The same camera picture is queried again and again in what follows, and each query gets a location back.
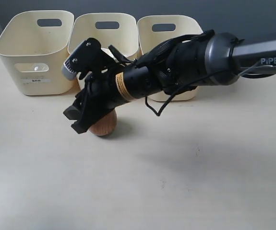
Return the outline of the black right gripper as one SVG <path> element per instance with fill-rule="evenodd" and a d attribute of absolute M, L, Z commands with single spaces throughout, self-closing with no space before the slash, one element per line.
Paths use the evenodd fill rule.
<path fill-rule="evenodd" d="M 110 90 L 108 85 L 109 74 L 118 65 L 114 58 L 102 51 L 103 69 L 88 72 L 84 78 L 78 73 L 78 79 L 84 83 L 81 92 L 76 99 L 67 107 L 63 114 L 69 120 L 76 120 L 71 128 L 76 133 L 87 132 L 92 125 L 112 111 L 107 105 Z"/>

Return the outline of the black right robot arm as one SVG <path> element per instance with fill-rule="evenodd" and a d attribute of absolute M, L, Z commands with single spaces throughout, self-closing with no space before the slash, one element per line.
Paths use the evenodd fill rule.
<path fill-rule="evenodd" d="M 208 30 L 165 40 L 137 59 L 115 46 L 109 53 L 90 37 L 77 46 L 62 66 L 63 75 L 84 81 L 64 110 L 72 129 L 82 134 L 116 107 L 163 92 L 168 105 L 177 95 L 199 86 L 229 86 L 239 78 L 276 75 L 276 32 L 239 39 Z"/>

